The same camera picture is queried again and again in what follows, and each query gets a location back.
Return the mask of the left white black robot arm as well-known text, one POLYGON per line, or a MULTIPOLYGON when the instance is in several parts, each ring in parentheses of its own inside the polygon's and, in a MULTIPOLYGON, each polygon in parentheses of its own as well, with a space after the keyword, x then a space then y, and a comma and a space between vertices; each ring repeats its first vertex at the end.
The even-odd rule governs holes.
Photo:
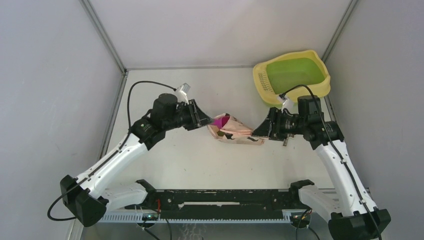
POLYGON ((140 204, 149 209, 157 196, 135 182, 119 189, 108 186, 131 162, 146 154, 166 132, 187 131, 210 125, 214 119, 204 113, 194 99, 179 102, 171 93, 163 93, 151 109, 129 127, 126 136, 96 162, 76 177, 66 175, 60 181, 61 199, 68 210, 85 227, 96 224, 108 211, 140 204))

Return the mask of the yellow green litter box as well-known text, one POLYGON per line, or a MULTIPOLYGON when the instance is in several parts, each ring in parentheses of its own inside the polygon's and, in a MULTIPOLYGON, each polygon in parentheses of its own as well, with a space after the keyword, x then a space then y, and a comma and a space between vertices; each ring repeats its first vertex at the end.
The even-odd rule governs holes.
POLYGON ((314 50, 290 52, 256 64, 252 70, 256 90, 268 107, 281 108, 278 95, 297 86, 307 85, 319 98, 331 91, 331 76, 314 50))

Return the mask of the black sealing clip strip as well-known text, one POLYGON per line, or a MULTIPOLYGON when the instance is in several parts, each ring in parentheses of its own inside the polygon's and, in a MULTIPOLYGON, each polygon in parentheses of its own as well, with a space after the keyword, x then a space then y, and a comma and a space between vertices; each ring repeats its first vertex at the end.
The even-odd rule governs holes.
POLYGON ((284 139, 283 141, 283 146, 286 147, 288 145, 289 142, 289 138, 290 138, 290 134, 287 135, 287 137, 284 139))

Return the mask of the pink cat litter bag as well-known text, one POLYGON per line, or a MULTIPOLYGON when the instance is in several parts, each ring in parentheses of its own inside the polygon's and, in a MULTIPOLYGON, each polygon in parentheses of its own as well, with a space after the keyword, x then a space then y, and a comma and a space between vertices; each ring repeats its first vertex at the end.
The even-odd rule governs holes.
POLYGON ((209 133, 213 136, 214 139, 226 144, 242 144, 254 146, 260 146, 264 144, 264 139, 252 136, 253 129, 246 126, 244 123, 228 113, 217 115, 214 117, 214 120, 224 115, 230 116, 230 119, 223 128, 219 129, 218 127, 214 126, 213 123, 207 126, 209 133))

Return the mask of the magenta plastic scoop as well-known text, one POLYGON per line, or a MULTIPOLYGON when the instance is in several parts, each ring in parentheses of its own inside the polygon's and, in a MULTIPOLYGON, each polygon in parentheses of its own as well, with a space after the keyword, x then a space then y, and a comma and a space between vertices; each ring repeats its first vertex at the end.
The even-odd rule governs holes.
POLYGON ((220 116, 214 120, 212 125, 216 126, 219 129, 222 129, 227 124, 229 119, 230 119, 229 115, 220 116))

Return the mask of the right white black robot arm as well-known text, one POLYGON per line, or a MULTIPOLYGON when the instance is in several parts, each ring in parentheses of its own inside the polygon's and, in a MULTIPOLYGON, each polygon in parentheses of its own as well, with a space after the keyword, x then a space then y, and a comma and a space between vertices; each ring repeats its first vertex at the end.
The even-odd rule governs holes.
POLYGON ((291 183, 289 203, 295 208, 305 205, 326 220, 334 240, 382 239, 391 216, 387 209, 378 208, 362 184, 338 124, 325 121, 321 101, 315 95, 299 97, 297 108, 297 113, 290 113, 285 107, 270 108, 252 136, 273 141, 302 136, 323 162, 338 201, 305 179, 291 183))

